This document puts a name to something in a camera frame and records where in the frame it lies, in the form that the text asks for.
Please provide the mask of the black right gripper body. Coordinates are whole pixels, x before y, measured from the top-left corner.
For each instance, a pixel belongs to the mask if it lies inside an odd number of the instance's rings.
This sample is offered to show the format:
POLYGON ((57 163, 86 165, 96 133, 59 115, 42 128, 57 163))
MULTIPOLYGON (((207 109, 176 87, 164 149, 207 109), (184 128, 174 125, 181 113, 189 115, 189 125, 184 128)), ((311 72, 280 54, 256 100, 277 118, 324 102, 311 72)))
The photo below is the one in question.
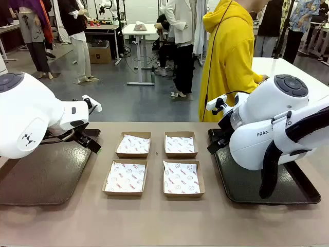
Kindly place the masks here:
POLYGON ((233 127, 231 125, 230 120, 221 120, 218 123, 218 126, 221 129, 222 134, 222 138, 226 141, 229 141, 232 134, 233 134, 233 127))

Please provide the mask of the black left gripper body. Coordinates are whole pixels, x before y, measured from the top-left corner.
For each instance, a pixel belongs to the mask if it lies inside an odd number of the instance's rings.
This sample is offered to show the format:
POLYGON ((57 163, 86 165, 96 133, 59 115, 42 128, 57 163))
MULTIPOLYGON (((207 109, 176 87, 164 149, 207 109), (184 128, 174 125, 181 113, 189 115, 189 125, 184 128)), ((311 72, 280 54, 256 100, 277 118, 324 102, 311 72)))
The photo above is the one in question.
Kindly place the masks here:
POLYGON ((73 141, 81 146, 88 146, 92 139, 83 132, 84 129, 85 127, 74 128, 73 141))

